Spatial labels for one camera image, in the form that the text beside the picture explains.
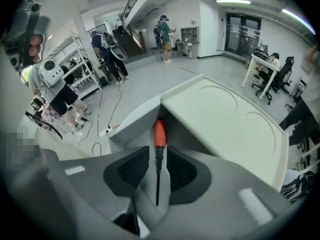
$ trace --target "white pillar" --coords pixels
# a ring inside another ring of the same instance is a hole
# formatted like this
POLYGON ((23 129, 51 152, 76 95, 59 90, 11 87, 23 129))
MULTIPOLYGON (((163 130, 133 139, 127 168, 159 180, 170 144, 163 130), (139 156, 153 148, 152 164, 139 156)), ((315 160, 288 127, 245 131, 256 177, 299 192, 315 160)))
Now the white pillar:
POLYGON ((100 62, 96 56, 96 53, 91 45, 91 40, 89 36, 87 35, 86 28, 84 21, 82 19, 81 14, 78 12, 77 8, 75 8, 73 13, 73 22, 75 24, 75 28, 77 30, 77 34, 81 40, 81 43, 83 45, 84 51, 88 57, 88 59, 91 61, 92 67, 97 73, 97 75, 101 78, 104 77, 104 73, 102 70, 99 70, 98 67, 100 66, 100 62))

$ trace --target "gray floor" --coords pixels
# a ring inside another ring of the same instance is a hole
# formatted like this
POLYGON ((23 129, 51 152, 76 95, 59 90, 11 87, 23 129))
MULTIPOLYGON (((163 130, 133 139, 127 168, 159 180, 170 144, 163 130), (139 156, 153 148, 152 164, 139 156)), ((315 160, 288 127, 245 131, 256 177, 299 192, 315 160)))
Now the gray floor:
MULTIPOLYGON (((288 114, 285 104, 292 104, 292 99, 282 91, 272 94, 271 105, 267 104, 267 99, 261 101, 255 96, 255 90, 251 88, 251 83, 257 82, 253 75, 248 79, 245 88, 241 88, 242 81, 246 75, 246 69, 240 62, 232 59, 217 56, 207 59, 190 60, 185 57, 176 57, 172 63, 164 64, 153 62, 138 69, 129 70, 130 79, 120 85, 122 98, 113 114, 110 125, 116 127, 138 106, 162 94, 164 91, 193 78, 197 74, 205 74, 207 77, 215 79, 235 91, 246 96, 266 111, 277 123, 280 123, 288 114)), ((103 88, 103 92, 93 94, 84 102, 92 109, 92 115, 88 118, 93 121, 88 137, 81 141, 81 149, 91 154, 93 144, 98 141, 102 145, 102 154, 110 153, 108 137, 98 137, 99 132, 106 129, 112 112, 120 98, 118 85, 112 84, 103 88)), ((87 122, 80 132, 65 136, 65 140, 76 147, 79 141, 85 137, 91 126, 87 122)), ((100 148, 96 145, 93 149, 95 156, 100 155, 100 148)), ((293 168, 299 160, 301 152, 295 146, 289 149, 288 168, 293 168)))

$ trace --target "staircase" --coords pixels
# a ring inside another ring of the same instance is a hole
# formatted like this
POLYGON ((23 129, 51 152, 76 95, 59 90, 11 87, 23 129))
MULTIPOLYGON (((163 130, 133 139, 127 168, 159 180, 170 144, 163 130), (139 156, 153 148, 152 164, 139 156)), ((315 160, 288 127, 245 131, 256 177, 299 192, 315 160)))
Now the staircase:
POLYGON ((123 36, 119 35, 118 30, 113 30, 113 35, 118 42, 118 44, 124 49, 128 58, 131 58, 136 55, 143 54, 140 46, 135 42, 135 40, 128 34, 127 31, 123 31, 123 36))

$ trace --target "black pants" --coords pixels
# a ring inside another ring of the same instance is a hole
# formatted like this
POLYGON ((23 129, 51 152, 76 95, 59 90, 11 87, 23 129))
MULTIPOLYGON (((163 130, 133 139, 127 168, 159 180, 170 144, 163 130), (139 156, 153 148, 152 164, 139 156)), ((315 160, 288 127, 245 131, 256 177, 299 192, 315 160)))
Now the black pants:
POLYGON ((104 58, 104 61, 106 62, 108 69, 111 71, 111 73, 114 75, 117 81, 120 81, 121 77, 119 75, 118 68, 115 66, 115 64, 120 68, 124 77, 128 75, 128 71, 126 69, 124 62, 116 58, 114 54, 110 51, 110 49, 108 49, 108 54, 107 54, 107 57, 104 58))
POLYGON ((118 26, 119 35, 122 36, 124 34, 124 26, 118 26))
POLYGON ((289 146, 301 143, 318 127, 314 115, 303 100, 293 108, 279 126, 285 130, 299 121, 301 122, 293 130, 292 136, 289 138, 289 146))

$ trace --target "green shirt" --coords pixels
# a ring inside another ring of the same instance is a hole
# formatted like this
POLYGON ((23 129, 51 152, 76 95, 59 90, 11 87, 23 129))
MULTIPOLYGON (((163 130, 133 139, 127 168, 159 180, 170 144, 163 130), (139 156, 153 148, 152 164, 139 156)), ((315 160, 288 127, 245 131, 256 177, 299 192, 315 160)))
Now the green shirt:
POLYGON ((159 22, 158 26, 159 26, 159 29, 162 30, 163 32, 162 41, 170 42, 168 31, 170 31, 171 29, 169 28, 168 24, 166 22, 159 22))

